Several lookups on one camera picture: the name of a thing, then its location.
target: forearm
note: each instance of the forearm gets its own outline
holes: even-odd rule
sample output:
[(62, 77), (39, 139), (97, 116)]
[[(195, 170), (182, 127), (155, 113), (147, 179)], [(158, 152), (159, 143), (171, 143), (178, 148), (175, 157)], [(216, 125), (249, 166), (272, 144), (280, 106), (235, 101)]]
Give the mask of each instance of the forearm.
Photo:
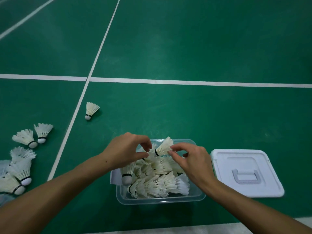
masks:
[(240, 220), (254, 234), (311, 234), (312, 229), (216, 181), (204, 192)]
[(39, 233), (77, 194), (108, 172), (97, 170), (92, 157), (75, 169), (25, 193), (0, 209), (0, 230), (9, 233)]

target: clear plastic box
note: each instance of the clear plastic box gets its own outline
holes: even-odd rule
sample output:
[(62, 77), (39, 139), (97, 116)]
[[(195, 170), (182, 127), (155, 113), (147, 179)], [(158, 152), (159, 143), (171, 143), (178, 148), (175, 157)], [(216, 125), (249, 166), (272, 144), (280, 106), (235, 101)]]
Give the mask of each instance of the clear plastic box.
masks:
[[(174, 144), (176, 143), (191, 143), (195, 144), (194, 141), (190, 139), (172, 139)], [(157, 146), (161, 145), (164, 139), (151, 139), (152, 143), (156, 143)], [(178, 154), (182, 156), (185, 151), (179, 151)], [(200, 201), (203, 200), (206, 195), (203, 193), (195, 184), (191, 181), (190, 183), (190, 190), (189, 195), (181, 195), (181, 194), (170, 194), (168, 197), (165, 198), (140, 198), (135, 199), (133, 198), (128, 192), (126, 186), (116, 185), (116, 198), (119, 203), (124, 205), (131, 205), (131, 204), (157, 204), (157, 203), (176, 203), (176, 202), (190, 202), (190, 201)]]

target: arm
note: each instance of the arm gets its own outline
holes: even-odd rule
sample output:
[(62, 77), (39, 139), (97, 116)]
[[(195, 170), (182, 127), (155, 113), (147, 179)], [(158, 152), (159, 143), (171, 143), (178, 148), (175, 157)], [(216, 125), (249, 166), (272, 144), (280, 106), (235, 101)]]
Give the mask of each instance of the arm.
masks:
[(138, 144), (146, 151), (152, 148), (147, 136), (126, 133), (116, 137), (101, 154), (6, 204), (0, 209), (1, 233), (40, 233), (62, 208), (97, 178), (147, 157), (145, 152), (135, 152)]
[(252, 233), (312, 233), (311, 228), (297, 220), (250, 199), (218, 181), (213, 173), (210, 155), (205, 148), (187, 143), (175, 144), (171, 148), (174, 151), (187, 151), (183, 155), (185, 159), (172, 151), (169, 151), (169, 154), (194, 184), (240, 220)]

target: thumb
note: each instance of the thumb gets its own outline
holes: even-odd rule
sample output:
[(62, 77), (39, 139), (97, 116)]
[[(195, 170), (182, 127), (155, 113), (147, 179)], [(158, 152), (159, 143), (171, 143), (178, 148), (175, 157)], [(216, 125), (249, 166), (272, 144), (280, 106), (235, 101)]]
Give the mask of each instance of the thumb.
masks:
[(138, 153), (135, 153), (135, 160), (139, 160), (148, 156), (149, 154), (146, 152), (138, 152)]
[(173, 158), (173, 160), (180, 165), (181, 168), (184, 167), (185, 159), (181, 158), (176, 152), (168, 151), (168, 154)]

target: left hand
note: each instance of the left hand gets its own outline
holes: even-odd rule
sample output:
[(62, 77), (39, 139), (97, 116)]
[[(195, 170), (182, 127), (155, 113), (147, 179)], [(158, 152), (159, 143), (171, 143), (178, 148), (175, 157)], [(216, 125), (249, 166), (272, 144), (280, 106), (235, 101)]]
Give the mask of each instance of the left hand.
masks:
[(135, 151), (139, 144), (146, 152), (152, 148), (152, 143), (148, 136), (127, 132), (114, 138), (98, 157), (109, 166), (110, 170), (122, 168), (131, 162), (149, 156), (146, 152), (137, 153)]

